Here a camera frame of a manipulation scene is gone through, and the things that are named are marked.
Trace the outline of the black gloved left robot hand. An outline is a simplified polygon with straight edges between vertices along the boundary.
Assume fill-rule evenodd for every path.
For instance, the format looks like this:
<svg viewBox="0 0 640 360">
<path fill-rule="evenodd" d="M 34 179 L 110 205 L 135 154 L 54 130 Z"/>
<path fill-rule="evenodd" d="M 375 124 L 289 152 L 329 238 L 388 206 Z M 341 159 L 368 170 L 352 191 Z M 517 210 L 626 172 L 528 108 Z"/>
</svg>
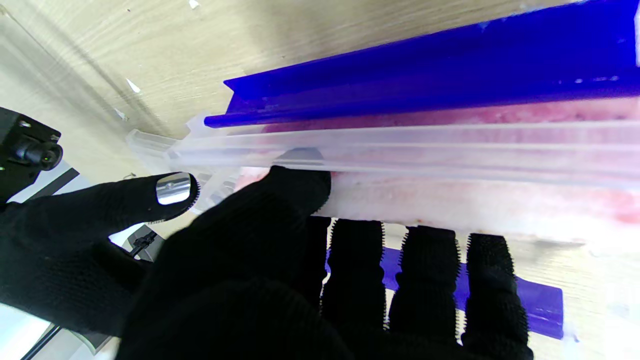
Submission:
<svg viewBox="0 0 640 360">
<path fill-rule="evenodd" d="M 386 309 L 383 226 L 338 219 L 328 171 L 273 166 L 164 242 L 126 321 L 118 360 L 532 360 L 504 237 L 471 234 L 470 294 L 452 230 L 407 228 Z"/>
</svg>

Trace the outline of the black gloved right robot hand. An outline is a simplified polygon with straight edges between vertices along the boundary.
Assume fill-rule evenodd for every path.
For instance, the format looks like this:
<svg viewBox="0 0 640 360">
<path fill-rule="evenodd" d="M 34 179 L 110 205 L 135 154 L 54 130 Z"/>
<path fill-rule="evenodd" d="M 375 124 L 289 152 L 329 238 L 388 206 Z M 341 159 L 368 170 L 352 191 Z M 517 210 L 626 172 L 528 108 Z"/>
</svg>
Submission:
<svg viewBox="0 0 640 360">
<path fill-rule="evenodd" d="M 200 191 L 194 175 L 174 172 L 3 204 L 1 302 L 66 330 L 120 337 L 152 263 L 110 236 L 175 219 Z"/>
</svg>

